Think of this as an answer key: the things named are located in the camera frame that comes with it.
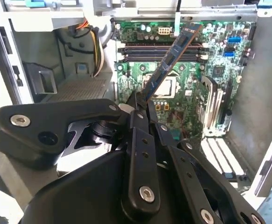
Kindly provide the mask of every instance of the blue clip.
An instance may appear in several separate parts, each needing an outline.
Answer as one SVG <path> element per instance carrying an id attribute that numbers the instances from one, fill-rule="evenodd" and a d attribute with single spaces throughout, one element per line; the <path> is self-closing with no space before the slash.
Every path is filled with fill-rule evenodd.
<path id="1" fill-rule="evenodd" d="M 272 8 L 272 0 L 260 0 L 257 8 Z"/>
<path id="2" fill-rule="evenodd" d="M 43 0 L 25 0 L 26 7 L 28 8 L 45 8 L 46 3 Z"/>

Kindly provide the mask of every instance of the circuit board component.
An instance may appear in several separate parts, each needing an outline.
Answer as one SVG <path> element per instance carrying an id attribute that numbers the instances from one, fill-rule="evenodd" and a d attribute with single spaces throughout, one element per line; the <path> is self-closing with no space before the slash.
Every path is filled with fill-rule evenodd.
<path id="1" fill-rule="evenodd" d="M 117 65 L 123 69 L 118 70 L 117 99 L 125 102 L 132 90 L 142 90 L 176 37 L 173 22 L 119 23 Z M 203 28 L 152 98 L 159 121 L 177 140 L 226 134 L 242 72 L 253 57 L 255 23 L 200 24 Z"/>
<path id="2" fill-rule="evenodd" d="M 170 27 L 159 27 L 159 35 L 170 35 Z"/>

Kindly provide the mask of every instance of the chip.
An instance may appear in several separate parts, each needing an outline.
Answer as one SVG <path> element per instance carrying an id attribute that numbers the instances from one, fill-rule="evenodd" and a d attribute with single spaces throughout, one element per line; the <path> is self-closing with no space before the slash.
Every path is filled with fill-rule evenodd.
<path id="1" fill-rule="evenodd" d="M 216 65 L 214 67 L 213 72 L 212 72 L 212 77 L 213 78 L 223 77 L 224 71 L 225 71 L 225 66 L 224 65 Z"/>

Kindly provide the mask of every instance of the green circuit board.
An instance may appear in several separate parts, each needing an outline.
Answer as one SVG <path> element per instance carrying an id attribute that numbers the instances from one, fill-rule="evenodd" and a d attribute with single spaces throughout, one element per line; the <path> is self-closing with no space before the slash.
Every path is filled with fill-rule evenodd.
<path id="1" fill-rule="evenodd" d="M 215 127 L 204 130 L 201 114 L 197 105 L 201 98 L 207 100 L 208 90 L 201 84 L 201 76 L 208 76 L 215 80 L 218 88 L 228 94 L 222 110 L 232 109 L 234 99 L 241 82 L 244 66 L 251 54 L 252 22 L 201 22 L 203 28 L 196 39 L 207 47 L 207 60 L 203 62 L 178 62 L 167 83 L 175 93 L 167 92 L 169 84 L 160 87 L 160 95 L 153 98 L 157 109 L 159 122 L 170 127 L 175 139 L 197 136 L 222 136 L 227 132 L 229 124 L 218 120 Z M 165 28 L 166 35 L 160 32 Z M 118 48 L 122 43 L 131 44 L 170 44 L 175 40 L 173 22 L 117 22 Z M 229 42 L 230 37 L 240 38 L 240 41 Z M 157 62 L 118 63 L 118 101 L 126 102 L 133 90 L 141 91 L 157 66 Z"/>
<path id="2" fill-rule="evenodd" d="M 133 90 L 142 90 L 145 83 L 143 79 L 149 79 L 157 63 L 132 62 L 122 63 L 121 66 L 118 70 L 118 89 L 124 91 L 118 92 L 118 98 L 120 102 L 126 102 Z M 180 131 L 188 137 L 201 135 L 200 126 L 192 127 L 192 122 L 196 121 L 193 116 L 193 91 L 200 78 L 199 63 L 176 63 L 158 89 L 170 95 L 170 98 L 152 98 L 159 122 L 170 127 L 175 139 L 180 138 Z"/>

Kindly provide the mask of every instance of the metal panel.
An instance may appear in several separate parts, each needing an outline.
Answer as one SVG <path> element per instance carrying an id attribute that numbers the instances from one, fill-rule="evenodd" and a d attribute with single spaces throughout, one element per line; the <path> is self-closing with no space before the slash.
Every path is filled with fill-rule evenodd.
<path id="1" fill-rule="evenodd" d="M 4 54 L 8 58 L 9 68 L 12 70 L 12 66 L 17 66 L 19 74 L 18 77 L 22 81 L 22 86 L 16 86 L 17 91 L 20 95 L 20 101 L 23 104 L 33 103 L 32 95 L 30 93 L 30 89 L 27 83 L 26 75 L 20 60 L 20 55 L 14 40 L 14 35 L 12 32 L 11 24 L 7 17 L 1 16 L 4 14 L 4 7 L 0 2 L 0 27 L 3 27 L 6 33 L 6 40 L 9 42 L 11 52 L 7 53 L 7 50 L 4 49 Z M 0 37 L 1 44 L 4 44 L 2 36 Z M 14 74 L 12 77 L 13 82 L 16 83 L 17 76 Z"/>
<path id="2" fill-rule="evenodd" d="M 111 80 L 111 73 L 97 78 L 89 75 L 72 75 L 60 87 L 56 95 L 44 99 L 47 102 L 103 98 Z"/>
<path id="3" fill-rule="evenodd" d="M 266 197 L 272 188 L 272 142 L 251 185 L 251 191 L 258 197 Z"/>

